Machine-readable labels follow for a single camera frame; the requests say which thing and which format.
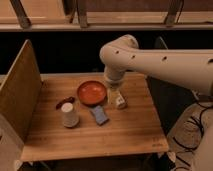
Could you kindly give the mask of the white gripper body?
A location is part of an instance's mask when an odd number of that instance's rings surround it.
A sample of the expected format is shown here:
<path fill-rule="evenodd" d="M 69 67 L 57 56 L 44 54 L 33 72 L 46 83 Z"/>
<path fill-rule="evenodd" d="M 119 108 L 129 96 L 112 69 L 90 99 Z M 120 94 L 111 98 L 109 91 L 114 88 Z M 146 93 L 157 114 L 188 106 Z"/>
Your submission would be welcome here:
<path fill-rule="evenodd" d="M 111 89 L 118 89 L 122 83 L 125 72 L 106 67 L 104 69 L 104 80 L 106 85 Z"/>

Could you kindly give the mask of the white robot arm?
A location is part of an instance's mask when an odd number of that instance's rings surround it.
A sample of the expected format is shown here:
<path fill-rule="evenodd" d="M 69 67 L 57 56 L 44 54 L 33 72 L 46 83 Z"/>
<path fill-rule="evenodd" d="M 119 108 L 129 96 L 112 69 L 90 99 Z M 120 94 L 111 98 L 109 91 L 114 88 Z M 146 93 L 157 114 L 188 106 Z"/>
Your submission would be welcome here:
<path fill-rule="evenodd" d="M 127 70 L 143 73 L 209 97 L 213 109 L 213 50 L 141 50 L 132 35 L 121 36 L 100 49 L 104 78 L 119 87 Z"/>

